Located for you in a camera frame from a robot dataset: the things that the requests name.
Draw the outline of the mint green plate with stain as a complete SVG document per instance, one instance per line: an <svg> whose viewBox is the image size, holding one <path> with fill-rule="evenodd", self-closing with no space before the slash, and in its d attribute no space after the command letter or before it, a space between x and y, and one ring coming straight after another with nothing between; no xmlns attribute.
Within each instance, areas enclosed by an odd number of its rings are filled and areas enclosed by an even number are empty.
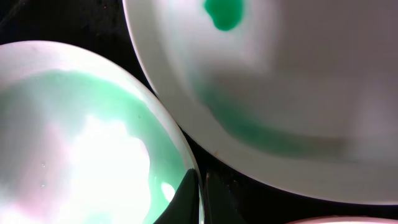
<svg viewBox="0 0 398 224"><path fill-rule="evenodd" d="M112 61L1 46L1 222L154 223L198 166L160 101Z"/></svg>

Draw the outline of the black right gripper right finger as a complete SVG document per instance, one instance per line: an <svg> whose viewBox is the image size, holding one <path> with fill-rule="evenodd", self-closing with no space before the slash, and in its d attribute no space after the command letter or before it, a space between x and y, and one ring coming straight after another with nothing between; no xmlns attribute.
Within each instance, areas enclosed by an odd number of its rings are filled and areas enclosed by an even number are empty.
<svg viewBox="0 0 398 224"><path fill-rule="evenodd" d="M205 193L205 223L246 224L233 207L228 188L211 172L206 174Z"/></svg>

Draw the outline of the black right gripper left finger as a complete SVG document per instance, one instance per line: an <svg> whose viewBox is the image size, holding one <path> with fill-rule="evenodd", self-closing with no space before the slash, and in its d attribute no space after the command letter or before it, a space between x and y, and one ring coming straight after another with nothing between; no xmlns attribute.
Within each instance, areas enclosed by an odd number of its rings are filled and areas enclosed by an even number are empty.
<svg viewBox="0 0 398 224"><path fill-rule="evenodd" d="M199 224L199 201L197 172L189 169L172 201L154 224Z"/></svg>

